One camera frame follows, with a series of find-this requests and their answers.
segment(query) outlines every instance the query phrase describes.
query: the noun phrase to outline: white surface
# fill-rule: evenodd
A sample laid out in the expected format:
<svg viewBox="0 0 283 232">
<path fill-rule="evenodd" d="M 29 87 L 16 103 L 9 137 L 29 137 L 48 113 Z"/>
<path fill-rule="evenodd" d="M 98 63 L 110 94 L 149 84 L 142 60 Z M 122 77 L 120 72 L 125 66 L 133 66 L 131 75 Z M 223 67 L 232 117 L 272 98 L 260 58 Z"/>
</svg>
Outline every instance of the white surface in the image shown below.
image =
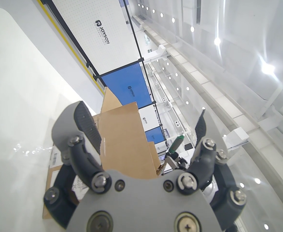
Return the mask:
<svg viewBox="0 0 283 232">
<path fill-rule="evenodd" d="M 216 101 L 232 118 L 235 118 L 242 114 L 242 112 L 237 109 L 235 105 L 233 105 L 232 102 L 227 99 L 227 97 L 221 96 L 219 98 L 216 98 Z"/>
<path fill-rule="evenodd" d="M 118 0 L 52 0 L 99 74 L 138 60 Z M 108 37 L 106 43 L 96 21 Z"/>
<path fill-rule="evenodd" d="M 249 134 L 250 142 L 253 142 L 255 146 L 259 149 L 271 144 L 272 142 L 265 134 L 261 131 L 261 129 L 257 128 L 253 132 Z"/>
<path fill-rule="evenodd" d="M 182 66 L 183 66 L 189 73 L 192 73 L 192 72 L 197 71 L 197 69 L 196 69 L 193 65 L 191 65 L 189 62 L 182 64 Z"/>
<path fill-rule="evenodd" d="M 141 117 L 141 122 L 145 132 L 159 126 L 159 122 L 153 105 L 149 105 L 142 109 L 139 109 L 138 112 Z"/>
<path fill-rule="evenodd" d="M 31 42 L 65 81 L 95 112 L 100 112 L 103 94 L 84 71 L 36 0 L 0 0 Z"/>
<path fill-rule="evenodd" d="M 42 220 L 51 128 L 80 99 L 0 9 L 0 231 L 62 231 Z"/>
<path fill-rule="evenodd" d="M 203 88 L 212 96 L 214 99 L 224 96 L 220 90 L 218 90 L 212 82 L 206 82 L 203 84 Z"/>
<path fill-rule="evenodd" d="M 236 117 L 234 118 L 234 120 L 246 132 L 249 132 L 250 130 L 253 130 L 255 128 L 255 125 L 245 115 Z"/>
<path fill-rule="evenodd" d="M 186 60 L 182 55 L 175 56 L 175 59 L 176 59 L 180 64 L 183 64 L 183 63 L 187 62 L 187 60 Z"/>
<path fill-rule="evenodd" d="M 205 82 L 208 82 L 209 80 L 204 76 L 202 75 L 199 71 L 195 71 L 195 72 L 192 72 L 191 75 L 194 77 L 194 79 L 199 82 L 200 84 L 203 84 Z"/>
<path fill-rule="evenodd" d="M 226 137 L 223 137 L 223 140 L 226 144 L 228 144 L 227 148 L 229 148 L 229 146 L 232 148 L 245 142 L 248 138 L 248 134 L 239 127 L 231 131 Z"/>
</svg>

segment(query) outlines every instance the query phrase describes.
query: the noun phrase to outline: bolt head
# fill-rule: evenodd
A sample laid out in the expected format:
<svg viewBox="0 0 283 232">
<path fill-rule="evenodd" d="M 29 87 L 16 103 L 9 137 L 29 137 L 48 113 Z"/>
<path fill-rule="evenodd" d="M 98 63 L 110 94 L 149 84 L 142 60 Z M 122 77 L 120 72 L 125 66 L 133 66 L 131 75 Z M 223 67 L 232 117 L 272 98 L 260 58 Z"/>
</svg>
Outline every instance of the bolt head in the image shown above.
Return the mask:
<svg viewBox="0 0 283 232">
<path fill-rule="evenodd" d="M 183 217 L 178 222 L 178 231 L 179 232 L 197 232 L 197 226 L 192 218 L 186 216 L 186 217 Z"/>
<path fill-rule="evenodd" d="M 71 139 L 70 139 L 70 143 L 71 144 L 76 144 L 76 143 L 78 143 L 79 142 L 79 136 L 74 136 L 74 137 L 72 137 Z"/>
<path fill-rule="evenodd" d="M 223 160 L 223 159 L 226 159 L 226 154 L 223 150 L 219 150 L 218 151 L 218 157 Z"/>
<path fill-rule="evenodd" d="M 103 188 L 106 185 L 106 177 L 104 175 L 100 175 L 96 178 L 94 185 L 97 188 Z"/>
<path fill-rule="evenodd" d="M 240 190 L 236 190 L 235 192 L 234 192 L 234 197 L 235 197 L 235 200 L 237 200 L 237 201 L 244 201 L 245 199 L 246 199 L 246 195 L 245 195 L 245 193 L 244 192 L 242 192 L 242 191 L 240 191 Z"/>
<path fill-rule="evenodd" d="M 214 141 L 212 140 L 212 139 L 208 139 L 206 142 L 205 142 L 205 144 L 208 146 L 208 147 L 214 147 Z"/>
<path fill-rule="evenodd" d="M 183 177 L 182 183 L 187 189 L 191 189 L 194 186 L 194 181 L 188 176 Z"/>
</svg>

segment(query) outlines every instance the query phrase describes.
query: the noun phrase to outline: white ceiling beam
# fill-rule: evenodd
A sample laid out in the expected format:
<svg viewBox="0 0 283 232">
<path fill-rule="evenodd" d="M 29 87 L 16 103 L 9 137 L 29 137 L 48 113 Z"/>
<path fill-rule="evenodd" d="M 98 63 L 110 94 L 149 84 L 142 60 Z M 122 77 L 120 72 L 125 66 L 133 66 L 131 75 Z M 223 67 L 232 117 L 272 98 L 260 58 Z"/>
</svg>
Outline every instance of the white ceiling beam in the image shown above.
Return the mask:
<svg viewBox="0 0 283 232">
<path fill-rule="evenodd" d="M 282 89 L 283 89 L 283 81 L 279 82 L 275 92 L 271 95 L 267 103 L 262 107 L 261 111 L 256 114 L 258 119 L 260 119 L 263 116 L 263 114 L 267 111 L 267 109 L 273 104 L 273 102 L 276 100 L 278 95 L 281 93 Z"/>
</svg>

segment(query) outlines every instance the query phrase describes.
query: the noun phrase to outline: ceiling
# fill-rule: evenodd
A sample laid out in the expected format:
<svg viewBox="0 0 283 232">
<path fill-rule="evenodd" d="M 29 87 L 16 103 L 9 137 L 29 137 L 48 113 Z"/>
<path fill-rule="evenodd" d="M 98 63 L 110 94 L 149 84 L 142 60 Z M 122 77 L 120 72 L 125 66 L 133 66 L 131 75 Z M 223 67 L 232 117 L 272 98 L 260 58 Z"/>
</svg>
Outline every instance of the ceiling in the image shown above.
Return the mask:
<svg viewBox="0 0 283 232">
<path fill-rule="evenodd" d="M 179 50 L 250 115 L 258 119 L 260 116 L 256 114 L 279 87 L 282 90 L 273 104 L 277 110 L 283 108 L 283 0 L 129 0 L 129 3 L 162 37 L 170 43 L 179 43 Z M 220 46 L 214 44 L 217 37 Z M 274 75 L 262 72 L 265 62 L 275 66 Z"/>
</svg>

